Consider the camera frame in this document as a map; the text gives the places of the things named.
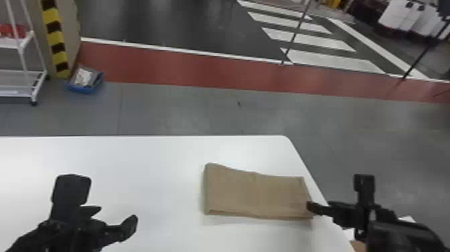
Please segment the metal pole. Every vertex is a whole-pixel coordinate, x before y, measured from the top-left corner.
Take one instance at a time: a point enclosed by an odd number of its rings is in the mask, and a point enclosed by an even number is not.
[[[441,34],[445,31],[445,29],[447,29],[447,27],[450,25],[450,20],[447,21],[447,23],[445,23],[444,27],[442,27],[442,29],[439,31],[439,33],[436,35],[436,39],[438,39],[439,41],[439,37],[441,36]],[[409,73],[414,69],[414,67],[416,67],[417,63],[419,63],[419,61],[422,60],[423,56],[425,56],[425,54],[430,50],[431,48],[431,43],[427,44],[427,47],[423,50],[423,52],[421,53],[421,55],[416,59],[416,61],[414,61],[414,63],[412,63],[411,67],[408,69],[408,71],[406,71],[402,77],[402,79],[404,80],[405,78],[407,78],[407,76],[409,75]]]
[[[291,42],[289,42],[289,46],[288,46],[287,49],[286,49],[285,57],[284,57],[283,60],[281,61],[281,66],[285,64],[285,58],[287,58],[287,54],[288,54],[289,51],[291,50],[291,46],[292,46],[292,44],[293,44],[293,42],[294,42],[295,36],[297,36],[297,33],[299,32],[301,24],[303,23],[303,21],[305,21],[306,13],[308,12],[309,7],[311,6],[311,3],[312,3],[313,1],[314,1],[314,0],[309,0],[309,1],[308,1],[308,4],[306,4],[306,8],[305,8],[305,10],[303,11],[303,14],[302,14],[301,17],[300,17],[299,24],[297,25],[297,28],[295,29],[294,36],[292,36]]]
[[[348,10],[350,9],[350,7],[352,6],[354,1],[355,0],[348,0],[348,2],[346,3],[346,6],[344,7],[344,13],[348,13]]]

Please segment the white shelf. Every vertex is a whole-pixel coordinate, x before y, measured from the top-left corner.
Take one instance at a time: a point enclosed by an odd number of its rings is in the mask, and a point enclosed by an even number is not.
[[[19,38],[19,45],[17,45],[17,40],[15,38],[0,38],[0,48],[18,49],[23,51],[33,36],[34,31],[27,32],[27,36],[25,38]]]
[[[24,71],[0,70],[0,97],[31,97],[40,89],[46,74],[46,71],[29,71],[27,83]]]

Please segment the metal shelving rack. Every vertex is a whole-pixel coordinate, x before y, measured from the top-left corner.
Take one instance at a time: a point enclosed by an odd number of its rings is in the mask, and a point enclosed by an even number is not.
[[[0,48],[17,50],[23,70],[0,70],[0,97],[29,97],[30,104],[32,106],[36,106],[38,103],[37,95],[39,94],[42,83],[47,76],[44,57],[42,56],[42,52],[34,34],[33,24],[31,23],[28,8],[24,0],[20,0],[20,3],[23,12],[25,13],[28,27],[30,28],[30,31],[27,32],[27,36],[25,38],[19,38],[10,0],[5,0],[5,3],[9,20],[13,26],[14,38],[0,38]],[[29,71],[27,69],[24,53],[27,45],[32,39],[34,39],[36,49],[41,60],[42,71]]]

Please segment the white crosswalk stripe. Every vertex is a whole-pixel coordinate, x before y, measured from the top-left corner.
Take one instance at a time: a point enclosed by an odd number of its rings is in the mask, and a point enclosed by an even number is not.
[[[238,3],[241,4],[241,6],[244,6],[247,8],[258,9],[260,11],[268,11],[268,12],[278,13],[278,14],[283,14],[283,15],[290,15],[293,17],[301,17],[301,15],[303,14],[298,11],[291,11],[290,9],[283,9],[283,8],[273,7],[270,5],[263,5],[260,3],[253,3],[253,2],[241,1],[241,0],[238,0]]]
[[[384,71],[379,69],[375,64],[368,60],[358,58],[347,58],[334,56],[329,54],[319,54],[315,52],[304,52],[298,50],[289,50],[287,57],[296,64],[304,64],[310,66],[325,66],[328,68],[339,68],[346,70],[354,70],[360,72],[375,72],[383,74]]]
[[[273,23],[276,25],[286,26],[286,27],[297,27],[299,25],[298,21],[285,19],[281,17],[274,17],[271,15],[264,15],[259,13],[254,13],[249,11],[248,14],[255,20],[263,23]],[[331,34],[327,28],[322,25],[316,25],[314,23],[302,23],[300,29],[304,29],[312,32],[321,32],[324,34]]]
[[[263,28],[263,30],[274,40],[291,41],[293,32],[281,31],[278,29]],[[351,46],[341,40],[334,40],[331,38],[321,38],[317,36],[310,36],[305,34],[297,34],[294,43],[306,44],[310,46],[321,46],[324,48],[331,48],[336,50],[345,50],[349,52],[356,52]]]

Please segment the red floor stripe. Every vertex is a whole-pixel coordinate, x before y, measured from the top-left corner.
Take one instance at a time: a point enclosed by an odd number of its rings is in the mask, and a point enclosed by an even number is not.
[[[309,66],[83,43],[79,63],[112,82],[297,92],[339,97],[450,103],[450,85]]]

